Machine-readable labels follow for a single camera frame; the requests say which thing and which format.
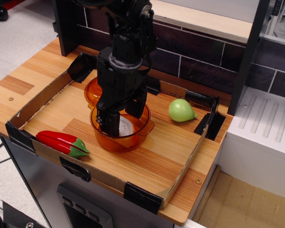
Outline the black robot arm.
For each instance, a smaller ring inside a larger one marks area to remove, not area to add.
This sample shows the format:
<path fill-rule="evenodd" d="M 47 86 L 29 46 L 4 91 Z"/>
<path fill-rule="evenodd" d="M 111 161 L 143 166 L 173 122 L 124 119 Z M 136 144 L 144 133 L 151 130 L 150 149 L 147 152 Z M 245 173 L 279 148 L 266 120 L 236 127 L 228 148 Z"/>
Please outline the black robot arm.
<path fill-rule="evenodd" d="M 97 81 L 102 94 L 96 105 L 96 120 L 102 132 L 119 136 L 120 111 L 139 119 L 147 99 L 145 79 L 156 49 L 152 4 L 148 0 L 78 0 L 77 4 L 100 9 L 108 18 L 112 46 L 99 52 Z"/>

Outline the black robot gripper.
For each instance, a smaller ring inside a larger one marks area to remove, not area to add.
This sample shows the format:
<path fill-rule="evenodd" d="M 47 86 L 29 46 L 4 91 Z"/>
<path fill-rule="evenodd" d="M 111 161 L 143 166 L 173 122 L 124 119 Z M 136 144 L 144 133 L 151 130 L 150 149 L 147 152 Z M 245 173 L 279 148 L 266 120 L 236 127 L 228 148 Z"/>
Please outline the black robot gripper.
<path fill-rule="evenodd" d="M 119 111 L 139 119 L 147 100 L 145 79 L 149 69 L 129 68 L 113 63 L 112 48 L 101 50 L 97 60 L 97 80 L 102 95 L 96 105 L 96 121 L 100 130 L 113 137 L 119 136 Z"/>

